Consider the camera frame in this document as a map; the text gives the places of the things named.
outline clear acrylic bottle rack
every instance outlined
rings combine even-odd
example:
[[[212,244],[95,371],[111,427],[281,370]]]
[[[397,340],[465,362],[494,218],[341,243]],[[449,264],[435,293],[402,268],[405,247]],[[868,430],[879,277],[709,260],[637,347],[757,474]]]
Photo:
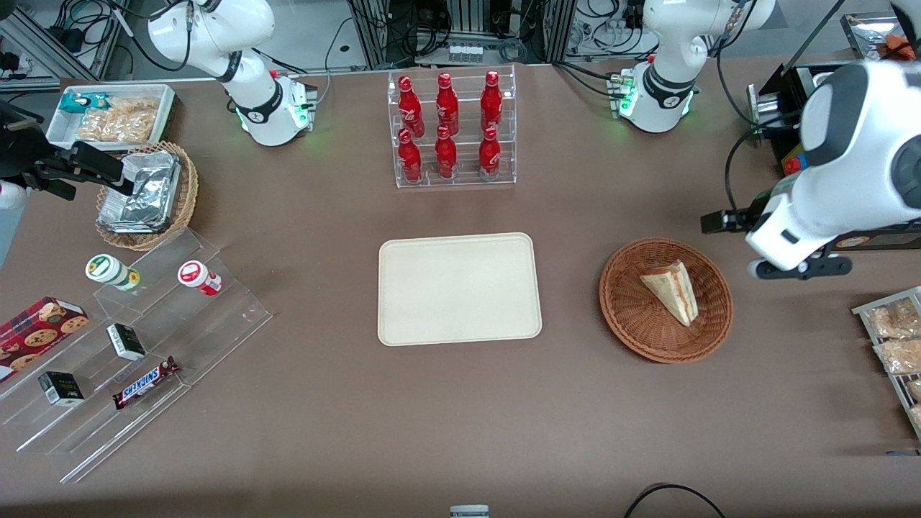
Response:
[[[198,260],[221,276],[213,297],[179,284],[185,261]],[[100,288],[82,304],[90,324],[0,385],[0,419],[19,452],[46,453],[61,482],[77,482],[160,415],[272,315],[217,258],[217,248],[184,230],[138,259],[141,283],[131,291]],[[146,357],[116,356],[106,328],[130,325]],[[180,370],[117,410],[112,395],[172,356]],[[79,406],[49,405],[38,377],[70,372],[86,400]]]
[[[437,173],[435,157],[436,129],[438,116],[435,99],[438,95],[438,74],[445,70],[414,69],[390,72],[387,88],[387,108],[391,118],[391,147],[393,148],[393,170],[398,188],[452,187],[508,185],[518,178],[516,144],[518,140],[516,118],[515,68],[511,65],[491,67],[458,67],[448,69],[451,83],[458,94],[460,105],[460,132],[454,136],[458,149],[458,170],[455,177],[445,180]],[[499,172],[495,180],[485,182],[480,178],[480,143],[483,128],[480,126],[480,96],[486,82],[486,72],[499,73],[499,89],[502,90],[502,123],[496,128],[496,136],[502,153],[499,156]],[[413,81],[413,90],[422,102],[422,119],[426,133],[415,140],[422,154],[422,181],[409,183],[402,174],[397,148],[397,132],[402,128],[400,118],[400,89],[397,79],[408,76]]]

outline coca-cola bottle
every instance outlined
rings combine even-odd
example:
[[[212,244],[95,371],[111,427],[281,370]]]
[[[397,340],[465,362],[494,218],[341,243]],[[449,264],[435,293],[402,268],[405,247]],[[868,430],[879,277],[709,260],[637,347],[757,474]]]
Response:
[[[413,142],[413,135],[406,128],[400,128],[397,133],[400,139],[400,146],[397,147],[397,154],[400,155],[400,167],[403,170],[403,176],[409,183],[419,183],[422,181],[422,155],[419,154],[419,147]]]
[[[445,180],[454,178],[458,165],[458,148],[454,145],[447,125],[438,127],[438,141],[435,143],[435,155],[438,161],[438,174]]]
[[[486,72],[486,88],[480,98],[480,126],[485,131],[490,125],[499,127],[502,122],[502,91],[499,90],[499,73]]]
[[[495,140],[495,126],[489,126],[483,131],[483,142],[480,143],[480,178],[484,182],[491,182],[499,176],[499,153],[502,147]]]
[[[438,74],[438,97],[435,99],[438,110],[438,123],[448,127],[451,135],[461,129],[461,113],[458,108],[458,94],[451,86],[451,74]]]
[[[400,86],[400,118],[403,125],[409,128],[413,138],[422,138],[426,134],[426,124],[422,122],[422,103],[413,91],[413,81],[402,76],[397,84]]]

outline packaged bread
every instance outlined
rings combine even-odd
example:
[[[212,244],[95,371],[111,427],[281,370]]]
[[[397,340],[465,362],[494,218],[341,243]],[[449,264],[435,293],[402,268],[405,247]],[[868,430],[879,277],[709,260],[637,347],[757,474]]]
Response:
[[[921,402],[921,380],[914,380],[908,383],[908,394],[917,402]]]
[[[880,344],[880,360],[890,374],[921,372],[921,340],[890,340]]]
[[[697,298],[684,263],[675,261],[668,266],[653,268],[640,276],[640,280],[678,322],[689,326],[697,318]]]
[[[921,405],[915,405],[909,408],[908,417],[915,423],[915,426],[921,428]]]
[[[867,311],[867,320],[876,335],[884,340],[921,336],[921,316],[909,299],[873,308]]]

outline round wicker basket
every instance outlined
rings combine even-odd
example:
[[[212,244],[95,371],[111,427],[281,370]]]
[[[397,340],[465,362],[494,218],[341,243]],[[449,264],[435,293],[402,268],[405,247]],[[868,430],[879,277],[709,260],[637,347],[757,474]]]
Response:
[[[649,291],[640,276],[680,260],[691,277],[698,315],[685,327]],[[618,338],[636,353],[662,363],[705,358],[726,341],[732,298],[726,279],[694,248],[661,238],[634,241],[618,250],[601,272],[601,312]]]
[[[170,142],[157,142],[156,144],[139,147],[138,149],[133,149],[131,153],[139,155],[156,151],[169,151],[182,160],[180,185],[177,191],[176,203],[173,206],[172,222],[169,224],[168,229],[159,234],[116,234],[105,230],[97,223],[96,230],[99,235],[112,246],[128,248],[135,252],[147,252],[161,241],[166,240],[174,232],[189,226],[192,212],[195,210],[195,197],[198,195],[198,172],[195,170],[195,164],[192,163],[189,155],[181,147]],[[99,194],[96,196],[96,209],[102,209],[102,202],[106,199],[108,191],[108,187],[103,187],[99,190]]]

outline brown table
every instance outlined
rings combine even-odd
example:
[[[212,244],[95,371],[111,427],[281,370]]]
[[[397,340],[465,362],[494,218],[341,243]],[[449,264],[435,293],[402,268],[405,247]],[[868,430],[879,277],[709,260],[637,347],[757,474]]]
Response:
[[[778,62],[727,60],[731,86]],[[78,484],[2,451],[0,515],[423,517],[485,502],[500,518],[619,516],[660,481],[730,516],[918,513],[921,460],[883,455],[915,447],[911,429],[849,311],[919,284],[917,254],[756,281],[741,236],[699,230],[727,206],[723,162],[743,130],[713,66],[665,135],[613,121],[550,66],[517,70],[519,183],[460,193],[394,187],[385,74],[336,77],[316,130],[280,148],[240,131],[217,83],[174,83],[173,140],[201,174],[192,227],[277,316]],[[771,165],[766,148],[740,151],[742,203],[772,185]],[[0,271],[0,319],[46,294],[89,297],[93,253],[137,257],[96,234],[96,192],[34,196]],[[534,240],[537,338],[381,345],[383,242],[504,231]],[[601,318],[606,259],[648,236],[692,244],[729,280],[735,324],[705,361],[651,363]]]

